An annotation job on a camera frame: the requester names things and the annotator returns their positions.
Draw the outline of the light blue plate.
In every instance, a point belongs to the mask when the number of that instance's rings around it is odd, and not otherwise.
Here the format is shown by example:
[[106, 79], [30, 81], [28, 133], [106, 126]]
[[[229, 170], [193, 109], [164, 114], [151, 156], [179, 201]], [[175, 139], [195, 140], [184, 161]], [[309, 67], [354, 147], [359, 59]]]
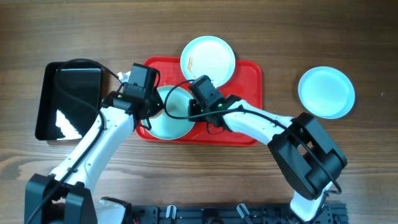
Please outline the light blue plate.
[[298, 97], [315, 116], [338, 119], [353, 109], [356, 93], [351, 80], [343, 72], [320, 66], [302, 75], [298, 83]]
[[186, 80], [207, 75], [216, 88], [229, 81], [235, 66], [232, 48], [223, 39], [209, 35], [190, 41], [180, 57], [180, 68]]
[[[187, 90], [177, 87], [167, 99], [167, 111], [173, 116], [188, 116], [188, 104], [193, 99]], [[149, 134], [161, 140], [174, 140], [186, 135], [194, 126], [187, 119], [173, 119], [161, 110], [155, 117], [149, 118], [152, 129]]]

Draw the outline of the green yellow sponge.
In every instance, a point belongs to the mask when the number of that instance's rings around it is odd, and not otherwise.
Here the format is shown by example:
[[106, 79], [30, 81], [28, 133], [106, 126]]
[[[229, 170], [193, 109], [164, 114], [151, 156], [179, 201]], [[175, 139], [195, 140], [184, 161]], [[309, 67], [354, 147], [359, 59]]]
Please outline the green yellow sponge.
[[117, 74], [117, 76], [118, 76], [118, 78], [119, 78], [119, 81], [121, 82], [121, 83], [124, 83], [124, 82], [128, 82], [128, 80], [129, 80], [129, 77], [130, 77], [130, 72], [127, 72], [127, 73], [123, 73], [123, 72], [119, 72], [118, 74]]

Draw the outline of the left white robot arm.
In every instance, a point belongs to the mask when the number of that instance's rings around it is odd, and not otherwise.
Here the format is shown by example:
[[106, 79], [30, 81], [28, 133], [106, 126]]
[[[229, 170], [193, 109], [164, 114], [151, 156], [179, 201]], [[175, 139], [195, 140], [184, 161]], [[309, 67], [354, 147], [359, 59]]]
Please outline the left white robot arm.
[[35, 174], [28, 181], [25, 223], [132, 223], [130, 203], [108, 197], [94, 203], [93, 192], [116, 149], [162, 108], [156, 90], [143, 98], [112, 91], [72, 153], [48, 176]]

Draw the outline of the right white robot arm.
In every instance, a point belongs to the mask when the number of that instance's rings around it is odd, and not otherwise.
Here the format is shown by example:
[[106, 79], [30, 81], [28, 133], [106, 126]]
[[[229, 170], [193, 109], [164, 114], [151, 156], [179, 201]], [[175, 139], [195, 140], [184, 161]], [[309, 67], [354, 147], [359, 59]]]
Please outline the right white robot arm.
[[245, 134], [265, 144], [294, 190], [290, 209], [302, 221], [312, 221], [323, 208], [331, 186], [347, 166], [347, 159], [321, 124], [310, 114], [280, 116], [260, 110], [235, 95], [190, 100], [192, 121]]

